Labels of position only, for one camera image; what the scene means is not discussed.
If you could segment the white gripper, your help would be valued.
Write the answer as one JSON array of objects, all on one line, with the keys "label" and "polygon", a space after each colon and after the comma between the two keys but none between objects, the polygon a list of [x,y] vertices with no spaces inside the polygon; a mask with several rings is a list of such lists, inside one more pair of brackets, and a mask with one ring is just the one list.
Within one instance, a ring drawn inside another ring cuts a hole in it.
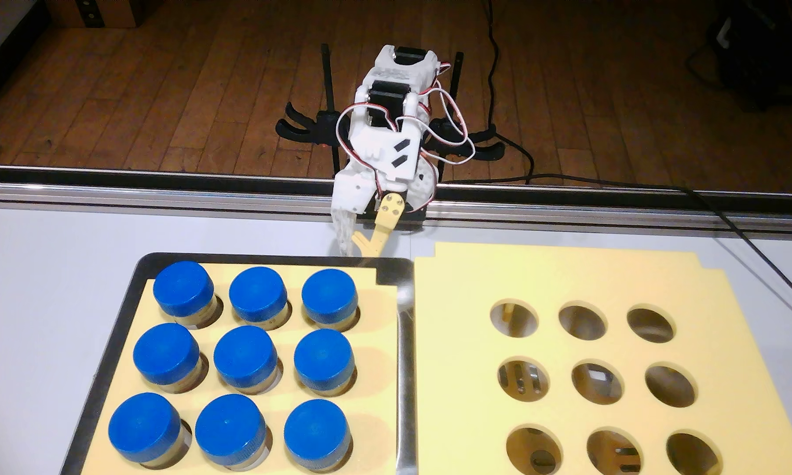
[{"label": "white gripper", "polygon": [[372,200],[382,198],[370,237],[359,232],[360,255],[379,257],[404,212],[405,200],[408,209],[421,209],[420,132],[414,126],[404,132],[389,126],[352,125],[339,137],[348,164],[336,174],[333,185],[338,254],[354,256],[352,236],[358,215]]}]

